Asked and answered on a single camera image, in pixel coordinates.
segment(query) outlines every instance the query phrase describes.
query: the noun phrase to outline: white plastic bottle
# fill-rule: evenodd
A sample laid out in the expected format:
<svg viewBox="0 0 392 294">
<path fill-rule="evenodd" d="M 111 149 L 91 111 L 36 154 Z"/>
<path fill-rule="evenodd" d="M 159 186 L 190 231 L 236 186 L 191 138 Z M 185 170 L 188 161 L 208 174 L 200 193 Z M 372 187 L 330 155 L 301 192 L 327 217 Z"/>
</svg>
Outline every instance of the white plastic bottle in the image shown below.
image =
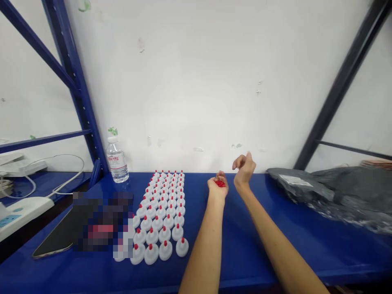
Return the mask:
<svg viewBox="0 0 392 294">
<path fill-rule="evenodd" d="M 107 159 L 109 161 L 111 176 L 115 183 L 122 183 L 128 180 L 128 167 L 125 163 L 124 152 L 118 145 L 117 136 L 107 138 L 109 146 L 106 149 Z"/>
</svg>

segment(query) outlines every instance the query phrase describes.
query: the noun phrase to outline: wrist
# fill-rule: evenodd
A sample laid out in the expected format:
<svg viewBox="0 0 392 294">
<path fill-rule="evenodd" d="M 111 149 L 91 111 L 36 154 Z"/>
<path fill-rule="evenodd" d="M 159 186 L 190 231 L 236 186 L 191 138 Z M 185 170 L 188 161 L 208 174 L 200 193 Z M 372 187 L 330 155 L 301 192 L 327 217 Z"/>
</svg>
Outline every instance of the wrist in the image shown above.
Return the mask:
<svg viewBox="0 0 392 294">
<path fill-rule="evenodd" d="M 225 206 L 225 198 L 224 197 L 220 197 L 218 195 L 213 195 L 210 192 L 210 194 L 208 194 L 207 205 L 212 205 L 212 206 L 214 206 L 216 208 L 219 208 L 219 207 L 223 208 Z"/>
</svg>

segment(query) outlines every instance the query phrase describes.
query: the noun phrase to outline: blue shelf frame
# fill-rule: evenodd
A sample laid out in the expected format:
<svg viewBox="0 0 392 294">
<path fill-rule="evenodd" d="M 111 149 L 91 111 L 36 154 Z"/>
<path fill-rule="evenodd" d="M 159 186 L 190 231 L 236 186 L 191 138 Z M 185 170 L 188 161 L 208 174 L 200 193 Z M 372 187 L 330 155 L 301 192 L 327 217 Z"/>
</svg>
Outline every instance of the blue shelf frame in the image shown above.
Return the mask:
<svg viewBox="0 0 392 294">
<path fill-rule="evenodd" d="M 65 3 L 64 0 L 42 0 L 42 4 L 60 56 L 61 64 L 9 0 L 0 0 L 0 11 L 69 88 L 82 130 L 4 144 L 0 146 L 0 154 L 77 136 L 84 136 L 91 160 L 94 163 L 94 176 L 91 178 L 93 183 L 90 182 L 90 185 L 94 185 L 102 178 L 103 174 L 109 173 L 109 168 Z"/>
</svg>

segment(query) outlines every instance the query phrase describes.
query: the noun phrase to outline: human arm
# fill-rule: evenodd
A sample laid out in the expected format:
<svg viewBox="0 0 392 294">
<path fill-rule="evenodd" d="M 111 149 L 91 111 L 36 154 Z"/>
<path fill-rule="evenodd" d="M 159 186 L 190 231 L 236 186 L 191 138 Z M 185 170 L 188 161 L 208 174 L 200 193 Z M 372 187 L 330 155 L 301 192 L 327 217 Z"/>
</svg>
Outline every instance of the human arm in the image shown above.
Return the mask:
<svg viewBox="0 0 392 294">
<path fill-rule="evenodd" d="M 215 183 L 221 180 L 225 187 Z M 181 281 L 180 294 L 218 293 L 222 259 L 222 219 L 229 191 L 225 173 L 208 180 L 209 195 L 203 222 Z"/>
<path fill-rule="evenodd" d="M 329 293 L 251 191 L 249 180 L 256 164 L 250 152 L 234 161 L 232 169 L 236 168 L 239 171 L 234 178 L 234 185 L 249 210 L 269 260 L 286 293 Z"/>
</svg>

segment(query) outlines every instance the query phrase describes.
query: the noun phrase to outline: electrical cable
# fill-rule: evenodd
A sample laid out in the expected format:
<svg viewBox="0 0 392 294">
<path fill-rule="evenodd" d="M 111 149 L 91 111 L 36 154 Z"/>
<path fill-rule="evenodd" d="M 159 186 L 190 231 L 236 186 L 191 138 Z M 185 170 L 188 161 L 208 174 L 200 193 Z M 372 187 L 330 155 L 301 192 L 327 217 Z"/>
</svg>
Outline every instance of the electrical cable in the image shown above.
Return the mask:
<svg viewBox="0 0 392 294">
<path fill-rule="evenodd" d="M 51 197 L 51 196 L 53 196 L 54 194 L 59 194 L 59 195 L 70 195 L 70 194 L 72 194 L 72 193 L 60 193 L 59 191 L 60 191 L 62 188 L 64 188 L 64 186 L 66 186 L 67 184 L 69 184 L 70 182 L 72 182 L 75 178 L 77 178 L 77 177 L 83 172 L 83 168 L 85 167 L 85 161 L 84 161 L 81 157 L 79 157 L 79 156 L 77 156 L 77 155 L 74 155 L 74 154 L 58 154 L 58 155 L 55 155 L 55 156 L 51 156 L 51 157 L 46 157 L 46 158 L 38 159 L 38 160 L 36 160 L 36 161 L 33 161 L 33 162 L 29 163 L 29 164 L 26 166 L 26 167 L 28 167 L 29 165 L 31 165 L 31 164 L 33 164 L 33 163 L 36 163 L 36 162 L 38 162 L 38 161 L 45 160 L 45 159 L 50 159 L 50 158 L 55 158 L 55 157 L 57 157 L 57 156 L 63 156 L 63 155 L 69 155 L 69 156 L 74 156 L 74 157 L 79 158 L 79 159 L 82 161 L 82 168 L 80 169 L 80 171 L 79 171 L 76 175 L 74 175 L 74 176 L 73 176 L 72 178 L 70 178 L 68 181 L 66 181 L 66 182 L 62 183 L 61 185 L 57 186 L 56 188 L 54 188 L 54 189 L 52 190 L 52 193 L 49 194 L 49 195 L 47 195 L 46 198 Z M 27 195 L 21 196 L 21 197 L 14 197 L 14 196 L 8 195 L 7 193 L 5 193 L 5 191 L 3 190 L 3 187 L 2 187 L 1 185 L 0 185 L 0 192 L 1 192 L 3 195 L 5 195 L 5 196 L 7 196 L 7 197 L 9 197 L 9 198 L 13 198 L 13 199 L 22 199 L 22 198 L 26 198 L 27 196 L 30 196 L 31 194 L 33 194 L 33 193 L 35 192 L 37 186 L 36 186 L 36 183 L 35 183 L 32 179 L 29 178 L 29 176 L 26 176 L 26 175 L 25 175 L 25 178 L 27 178 L 27 179 L 31 182 L 31 184 L 33 185 L 33 189 L 32 189 L 31 192 L 28 193 Z"/>
</svg>

